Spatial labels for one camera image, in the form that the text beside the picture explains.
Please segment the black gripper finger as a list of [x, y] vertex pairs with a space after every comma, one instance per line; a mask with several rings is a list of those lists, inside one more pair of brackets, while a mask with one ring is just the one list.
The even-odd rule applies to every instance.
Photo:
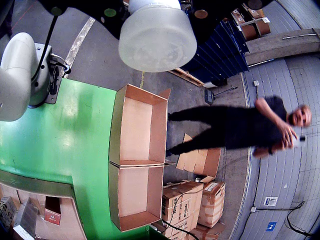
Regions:
[[41, 0], [40, 3], [54, 16], [64, 14], [68, 8], [77, 9], [101, 23], [117, 40], [129, 17], [122, 0]]
[[205, 43], [213, 34], [216, 26], [242, 4], [258, 10], [270, 2], [270, 0], [192, 0], [187, 15], [197, 44]]

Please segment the person's right hand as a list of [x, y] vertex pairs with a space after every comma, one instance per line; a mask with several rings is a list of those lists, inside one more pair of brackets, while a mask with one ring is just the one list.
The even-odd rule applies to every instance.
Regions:
[[278, 128], [280, 129], [280, 131], [282, 133], [284, 141], [291, 143], [294, 139], [297, 138], [295, 131], [293, 130], [293, 128], [289, 124], [283, 122], [280, 124], [280, 126]]

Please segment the person's left hand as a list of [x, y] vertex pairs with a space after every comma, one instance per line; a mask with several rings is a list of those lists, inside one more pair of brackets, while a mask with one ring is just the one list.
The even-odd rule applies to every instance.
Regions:
[[277, 151], [283, 151], [286, 149], [292, 149], [294, 146], [292, 144], [289, 143], [284, 143], [283, 141], [277, 142], [275, 143], [272, 147], [270, 152], [271, 153], [275, 153]]

